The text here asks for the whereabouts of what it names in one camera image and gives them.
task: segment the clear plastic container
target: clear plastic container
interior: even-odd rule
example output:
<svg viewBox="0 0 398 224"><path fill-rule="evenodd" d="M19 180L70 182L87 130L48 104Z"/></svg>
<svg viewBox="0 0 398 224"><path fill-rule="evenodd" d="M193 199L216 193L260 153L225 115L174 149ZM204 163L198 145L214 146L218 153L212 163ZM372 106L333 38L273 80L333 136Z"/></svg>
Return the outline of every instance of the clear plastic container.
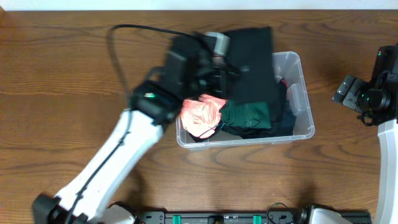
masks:
<svg viewBox="0 0 398 224"><path fill-rule="evenodd" d="M218 132L205 142L196 143L177 119L177 142L189 150L209 149L211 147L245 146L251 144L285 144L299 139L309 139L315 134L310 102L308 101L300 57L295 52L273 53L275 76L285 78L287 82L287 100L290 109L297 116L292 136L242 139L224 131Z"/></svg>

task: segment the green cloth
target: green cloth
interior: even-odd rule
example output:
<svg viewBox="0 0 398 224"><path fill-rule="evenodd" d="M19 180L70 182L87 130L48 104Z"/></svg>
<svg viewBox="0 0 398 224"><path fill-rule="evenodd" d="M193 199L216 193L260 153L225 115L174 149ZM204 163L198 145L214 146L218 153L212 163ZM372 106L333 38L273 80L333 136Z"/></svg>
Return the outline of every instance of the green cloth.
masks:
<svg viewBox="0 0 398 224"><path fill-rule="evenodd" d="M221 109L221 120L228 126L271 128L267 102L238 104L234 100L229 100Z"/></svg>

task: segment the pink fabric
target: pink fabric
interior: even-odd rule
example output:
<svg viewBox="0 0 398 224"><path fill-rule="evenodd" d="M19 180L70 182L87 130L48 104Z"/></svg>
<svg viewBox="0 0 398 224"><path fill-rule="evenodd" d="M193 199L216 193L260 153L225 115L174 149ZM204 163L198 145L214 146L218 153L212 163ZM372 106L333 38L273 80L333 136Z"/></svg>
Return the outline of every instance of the pink fabric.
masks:
<svg viewBox="0 0 398 224"><path fill-rule="evenodd" d="M193 136L204 139L214 134L213 129L221 120L220 109L226 100L202 94L199 101L184 100L180 118L185 130Z"/></svg>

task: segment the white wall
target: white wall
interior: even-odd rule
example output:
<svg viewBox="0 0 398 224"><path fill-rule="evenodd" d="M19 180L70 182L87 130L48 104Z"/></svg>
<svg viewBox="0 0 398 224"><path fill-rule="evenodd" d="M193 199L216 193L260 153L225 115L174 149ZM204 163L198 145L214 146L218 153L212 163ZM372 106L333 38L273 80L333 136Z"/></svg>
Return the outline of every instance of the white wall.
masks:
<svg viewBox="0 0 398 224"><path fill-rule="evenodd" d="M0 0L16 10L398 9L398 0Z"/></svg>

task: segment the wooden table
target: wooden table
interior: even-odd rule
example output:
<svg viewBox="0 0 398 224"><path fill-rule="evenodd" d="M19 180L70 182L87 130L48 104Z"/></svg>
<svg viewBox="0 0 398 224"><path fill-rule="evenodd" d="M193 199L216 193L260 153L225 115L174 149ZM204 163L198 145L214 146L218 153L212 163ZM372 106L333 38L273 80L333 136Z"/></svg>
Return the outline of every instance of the wooden table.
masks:
<svg viewBox="0 0 398 224"><path fill-rule="evenodd" d="M131 23L191 32L274 28L275 51L302 61L316 127L292 144L190 152L171 125L113 200L136 209L265 210L316 202L376 213L377 128L331 102L345 75L369 80L379 46L398 39L396 11L5 12L0 27L0 217L32 221L41 192L57 193L102 146L124 108L105 33ZM118 31L130 87L162 65L167 34Z"/></svg>

